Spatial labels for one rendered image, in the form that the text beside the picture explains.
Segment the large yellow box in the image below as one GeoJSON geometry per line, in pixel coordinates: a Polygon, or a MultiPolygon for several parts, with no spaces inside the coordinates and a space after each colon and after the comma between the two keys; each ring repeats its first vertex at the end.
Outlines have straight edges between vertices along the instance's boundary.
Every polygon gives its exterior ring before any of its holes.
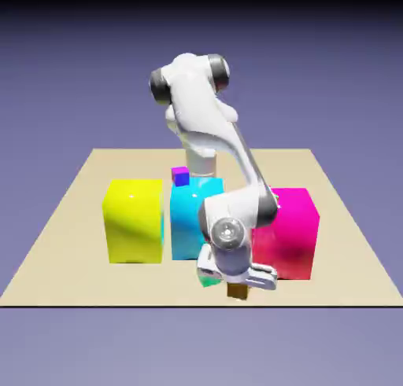
{"type": "Polygon", "coordinates": [[[164,201],[160,179],[112,180],[102,213],[111,263],[162,262],[164,201]]]}

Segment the small orange cube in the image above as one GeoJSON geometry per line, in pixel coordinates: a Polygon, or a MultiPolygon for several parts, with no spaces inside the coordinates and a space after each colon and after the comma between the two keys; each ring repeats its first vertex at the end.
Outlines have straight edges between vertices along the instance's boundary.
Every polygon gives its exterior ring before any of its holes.
{"type": "Polygon", "coordinates": [[[227,283],[227,297],[237,300],[247,300],[249,286],[240,283],[227,283]]]}

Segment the large cyan box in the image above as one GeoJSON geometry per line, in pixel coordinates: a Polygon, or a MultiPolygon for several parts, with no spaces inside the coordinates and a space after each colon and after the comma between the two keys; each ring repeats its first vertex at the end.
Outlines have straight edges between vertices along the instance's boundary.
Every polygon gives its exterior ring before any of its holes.
{"type": "Polygon", "coordinates": [[[172,183],[170,222],[173,260],[197,260],[205,238],[198,211],[206,197],[224,191],[222,178],[190,177],[187,185],[172,183]]]}

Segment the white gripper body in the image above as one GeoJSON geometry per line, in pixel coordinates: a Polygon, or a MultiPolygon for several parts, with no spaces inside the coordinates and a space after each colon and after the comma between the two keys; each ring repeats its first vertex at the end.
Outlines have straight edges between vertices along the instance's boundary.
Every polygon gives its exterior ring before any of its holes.
{"type": "Polygon", "coordinates": [[[211,244],[203,244],[197,260],[197,272],[203,279],[266,290],[276,289],[278,279],[273,267],[252,262],[250,248],[225,250],[214,248],[211,244]]]}

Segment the small green cube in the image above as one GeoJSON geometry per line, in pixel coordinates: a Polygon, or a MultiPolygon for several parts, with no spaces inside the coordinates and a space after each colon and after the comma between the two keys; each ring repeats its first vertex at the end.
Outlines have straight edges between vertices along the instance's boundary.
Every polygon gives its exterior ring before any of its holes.
{"type": "Polygon", "coordinates": [[[199,275],[198,280],[200,281],[201,285],[206,288],[214,285],[218,285],[222,282],[220,278],[211,278],[205,275],[199,275]]]}

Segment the large magenta box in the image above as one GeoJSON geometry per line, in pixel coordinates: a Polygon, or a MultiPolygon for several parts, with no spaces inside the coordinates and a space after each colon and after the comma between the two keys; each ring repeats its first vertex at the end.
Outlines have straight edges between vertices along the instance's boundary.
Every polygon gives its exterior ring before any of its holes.
{"type": "Polygon", "coordinates": [[[309,280],[320,214],[306,188],[274,188],[279,210],[271,225],[252,231],[253,262],[274,267],[278,278],[309,280]]]}

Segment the small purple cube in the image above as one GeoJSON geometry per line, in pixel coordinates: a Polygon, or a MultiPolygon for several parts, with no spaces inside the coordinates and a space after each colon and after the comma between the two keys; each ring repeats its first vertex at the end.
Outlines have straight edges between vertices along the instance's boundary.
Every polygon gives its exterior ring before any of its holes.
{"type": "Polygon", "coordinates": [[[188,186],[190,184],[190,172],[186,166],[173,167],[171,173],[172,182],[175,186],[188,186]]]}

